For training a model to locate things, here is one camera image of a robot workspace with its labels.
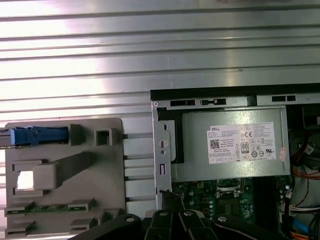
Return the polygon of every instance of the green circuit strip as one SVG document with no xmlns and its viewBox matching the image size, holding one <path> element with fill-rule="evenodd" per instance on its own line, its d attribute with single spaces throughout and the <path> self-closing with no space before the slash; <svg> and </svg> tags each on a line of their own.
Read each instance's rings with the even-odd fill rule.
<svg viewBox="0 0 320 240">
<path fill-rule="evenodd" d="M 65 204 L 55 204 L 47 206 L 31 206 L 25 210 L 8 211 L 7 214 L 37 214 L 37 213 L 57 213 L 57 212 L 78 212 L 85 211 L 86 207 L 68 207 Z"/>
<path fill-rule="evenodd" d="M 218 184 L 220 188 L 228 188 L 237 185 L 238 181 L 238 178 L 226 179 Z M 182 196 L 185 209 L 201 211 L 206 218 L 228 214 L 255 223 L 252 178 L 244 179 L 244 191 L 239 197 L 231 193 L 216 198 L 217 180 L 174 182 L 172 191 Z"/>
</svg>

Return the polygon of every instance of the wire bundle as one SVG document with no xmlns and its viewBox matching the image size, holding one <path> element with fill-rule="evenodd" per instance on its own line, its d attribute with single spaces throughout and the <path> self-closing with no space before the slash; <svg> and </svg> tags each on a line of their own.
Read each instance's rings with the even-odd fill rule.
<svg viewBox="0 0 320 240">
<path fill-rule="evenodd" d="M 290 232 L 290 235 L 297 240 L 309 240 L 309 237 L 306 235 L 298 234 L 293 231 Z"/>
<path fill-rule="evenodd" d="M 297 177 L 302 178 L 302 179 L 320 180 L 320 172 L 319 171 L 309 173 L 309 174 L 302 173 L 302 172 L 299 172 L 295 166 L 292 168 L 292 171 L 293 171 L 294 175 L 296 175 Z"/>
<path fill-rule="evenodd" d="M 309 239 L 320 240 L 320 211 L 318 211 L 309 224 Z"/>
<path fill-rule="evenodd" d="M 308 142 L 309 142 L 310 137 L 311 137 L 311 132 L 307 132 L 306 136 L 305 136 L 304 143 L 302 144 L 302 146 L 299 148 L 299 150 L 296 153 L 294 153 L 293 155 L 290 156 L 291 163 L 293 165 L 297 165 L 299 163 L 299 161 L 301 160 L 301 158 L 302 158 L 303 154 L 305 153 L 305 150 L 308 146 Z"/>
<path fill-rule="evenodd" d="M 314 212 L 318 212 L 320 210 L 320 205 L 310 205 L 310 206 L 300 206 L 297 207 L 296 206 L 291 206 L 291 211 L 293 213 L 314 213 Z"/>
</svg>

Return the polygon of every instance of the corrugated metal wall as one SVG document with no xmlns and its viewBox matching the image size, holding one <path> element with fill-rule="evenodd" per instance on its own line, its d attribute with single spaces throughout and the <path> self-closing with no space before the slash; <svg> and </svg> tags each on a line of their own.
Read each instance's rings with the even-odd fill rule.
<svg viewBox="0 0 320 240">
<path fill-rule="evenodd" d="M 318 83 L 319 24 L 320 0 L 0 1 L 0 127 L 122 118 L 142 216 L 156 206 L 149 90 Z"/>
</svg>

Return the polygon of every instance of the power supply label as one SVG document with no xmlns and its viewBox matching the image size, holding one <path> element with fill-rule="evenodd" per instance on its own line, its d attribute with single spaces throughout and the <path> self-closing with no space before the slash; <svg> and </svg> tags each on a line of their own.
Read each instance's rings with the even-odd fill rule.
<svg viewBox="0 0 320 240">
<path fill-rule="evenodd" d="M 277 159 L 273 122 L 211 126 L 210 164 Z"/>
</svg>

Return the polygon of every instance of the blue cable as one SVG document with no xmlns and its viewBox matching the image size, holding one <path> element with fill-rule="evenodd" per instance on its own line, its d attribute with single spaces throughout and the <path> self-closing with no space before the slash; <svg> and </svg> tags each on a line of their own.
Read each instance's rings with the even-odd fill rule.
<svg viewBox="0 0 320 240">
<path fill-rule="evenodd" d="M 300 229 L 301 231 L 305 232 L 305 233 L 309 233 L 309 226 L 303 224 L 302 222 L 294 219 L 293 220 L 293 225 L 296 226 L 298 229 Z"/>
</svg>

